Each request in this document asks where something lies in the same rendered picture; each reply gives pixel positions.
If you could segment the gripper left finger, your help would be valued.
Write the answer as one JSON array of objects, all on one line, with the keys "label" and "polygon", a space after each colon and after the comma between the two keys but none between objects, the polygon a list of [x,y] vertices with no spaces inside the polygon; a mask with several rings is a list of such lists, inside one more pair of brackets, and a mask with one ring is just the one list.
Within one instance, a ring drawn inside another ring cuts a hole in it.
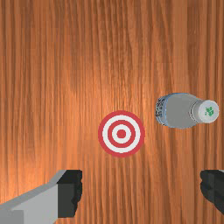
[{"label": "gripper left finger", "polygon": [[54,224],[73,218],[82,195],[82,171],[60,170],[48,183],[0,205],[0,224]]}]

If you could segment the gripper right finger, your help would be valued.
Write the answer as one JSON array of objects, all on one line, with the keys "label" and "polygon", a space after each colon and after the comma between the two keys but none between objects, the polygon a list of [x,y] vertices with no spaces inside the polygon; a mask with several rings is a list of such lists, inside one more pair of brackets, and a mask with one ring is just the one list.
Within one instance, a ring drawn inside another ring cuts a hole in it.
[{"label": "gripper right finger", "polygon": [[203,170],[200,178],[203,196],[224,215],[224,170]]}]

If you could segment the clear plastic bottle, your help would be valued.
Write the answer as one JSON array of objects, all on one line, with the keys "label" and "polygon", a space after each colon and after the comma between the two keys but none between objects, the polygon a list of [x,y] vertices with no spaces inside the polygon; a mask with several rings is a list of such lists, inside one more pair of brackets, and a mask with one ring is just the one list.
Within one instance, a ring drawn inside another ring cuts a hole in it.
[{"label": "clear plastic bottle", "polygon": [[156,102],[157,122],[169,128],[187,129],[199,123],[213,123],[219,116],[215,101],[201,100],[192,94],[173,93]]}]

